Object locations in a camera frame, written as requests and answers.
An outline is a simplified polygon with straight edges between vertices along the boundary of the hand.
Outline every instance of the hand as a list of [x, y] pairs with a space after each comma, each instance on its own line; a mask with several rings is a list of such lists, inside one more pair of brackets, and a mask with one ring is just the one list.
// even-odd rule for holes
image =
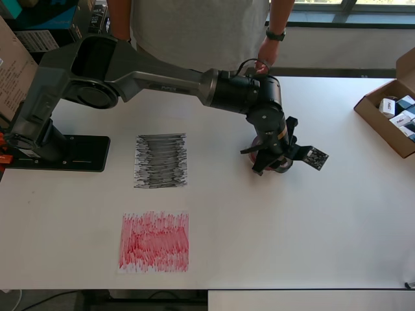
[[[267, 65], [271, 68], [274, 65], [279, 51], [279, 41], [270, 40], [265, 38], [264, 42], [261, 44], [258, 52], [258, 59], [263, 60], [267, 63]], [[255, 69], [257, 70], [257, 74], [267, 74], [267, 67], [261, 63], [255, 63]]]

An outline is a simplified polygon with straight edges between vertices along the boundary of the gray t-shirt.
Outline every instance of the gray t-shirt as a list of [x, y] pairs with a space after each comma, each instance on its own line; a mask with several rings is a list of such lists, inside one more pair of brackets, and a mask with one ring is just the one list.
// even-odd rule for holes
[[236, 70], [257, 56], [268, 9], [268, 0], [133, 0], [133, 35], [164, 62]]

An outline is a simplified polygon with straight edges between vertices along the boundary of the black scribbles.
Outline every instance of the black scribbles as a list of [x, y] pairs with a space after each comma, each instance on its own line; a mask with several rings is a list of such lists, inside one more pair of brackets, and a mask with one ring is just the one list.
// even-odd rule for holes
[[187, 185], [186, 134], [138, 135], [134, 188]]

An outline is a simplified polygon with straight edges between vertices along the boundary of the paper sheet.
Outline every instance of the paper sheet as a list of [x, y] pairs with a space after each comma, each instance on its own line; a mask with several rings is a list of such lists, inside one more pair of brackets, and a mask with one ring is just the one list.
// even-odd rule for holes
[[189, 214], [124, 214], [119, 273], [183, 272], [189, 268]]
[[187, 185], [186, 134], [137, 136], [134, 188], [167, 188], [185, 185]]

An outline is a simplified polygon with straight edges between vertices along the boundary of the red scribbles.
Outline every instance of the red scribbles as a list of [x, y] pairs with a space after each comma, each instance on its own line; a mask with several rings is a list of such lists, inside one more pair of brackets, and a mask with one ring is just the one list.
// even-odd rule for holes
[[120, 272], [182, 272], [189, 268], [189, 214], [124, 214]]

